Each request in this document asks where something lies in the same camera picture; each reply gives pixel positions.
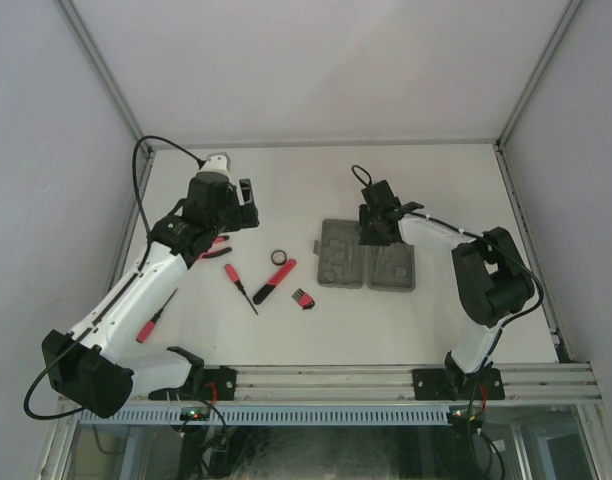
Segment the short red black screwdriver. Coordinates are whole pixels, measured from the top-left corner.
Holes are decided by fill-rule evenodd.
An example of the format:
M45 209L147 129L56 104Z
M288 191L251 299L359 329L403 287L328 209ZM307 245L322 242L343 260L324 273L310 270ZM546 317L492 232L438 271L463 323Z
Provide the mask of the short red black screwdriver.
M241 278L237 272L237 270L231 265L231 264L226 264L224 266L224 271L227 274L229 280L235 285L235 287L237 288L237 290L244 296L244 298L246 299L247 303L250 305L250 307L252 308L253 312L258 315L258 311L255 307L255 305L253 304L252 300L249 298L245 287L241 281Z

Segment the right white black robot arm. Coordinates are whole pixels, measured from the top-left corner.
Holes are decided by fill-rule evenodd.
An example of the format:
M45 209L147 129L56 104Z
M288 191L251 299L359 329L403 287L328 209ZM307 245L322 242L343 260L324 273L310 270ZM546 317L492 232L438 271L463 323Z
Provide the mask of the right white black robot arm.
M362 245L420 247L452 261L465 324L446 354L439 393L451 400L477 393L505 327L539 308L544 289L502 227L473 233L402 203L385 180L363 180Z

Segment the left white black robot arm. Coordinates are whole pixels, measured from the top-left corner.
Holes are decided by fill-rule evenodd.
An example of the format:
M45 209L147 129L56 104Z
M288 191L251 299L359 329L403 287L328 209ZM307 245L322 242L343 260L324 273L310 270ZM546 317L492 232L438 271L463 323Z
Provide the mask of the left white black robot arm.
M172 390L192 400L205 387L204 361L179 346L128 356L138 334L170 300L179 280L224 233L256 228L252 183L199 172L186 198L150 230L137 264L101 303L67 333L42 342L51 387L100 418L116 414L132 397Z

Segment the grey plastic tool case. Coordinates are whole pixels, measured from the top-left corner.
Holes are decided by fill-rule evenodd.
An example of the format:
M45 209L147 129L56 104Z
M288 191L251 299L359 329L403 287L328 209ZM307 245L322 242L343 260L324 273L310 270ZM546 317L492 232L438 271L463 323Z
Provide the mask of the grey plastic tool case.
M357 221L325 219L320 239L316 279L324 287L407 293L416 287L414 248L407 244L365 246L359 243Z

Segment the red hex key set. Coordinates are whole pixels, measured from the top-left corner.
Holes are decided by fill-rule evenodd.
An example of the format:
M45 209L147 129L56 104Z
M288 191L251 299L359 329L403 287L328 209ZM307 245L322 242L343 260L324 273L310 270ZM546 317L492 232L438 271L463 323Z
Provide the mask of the red hex key set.
M313 297L302 289L297 289L291 298L299 305L302 310L311 310L316 303Z

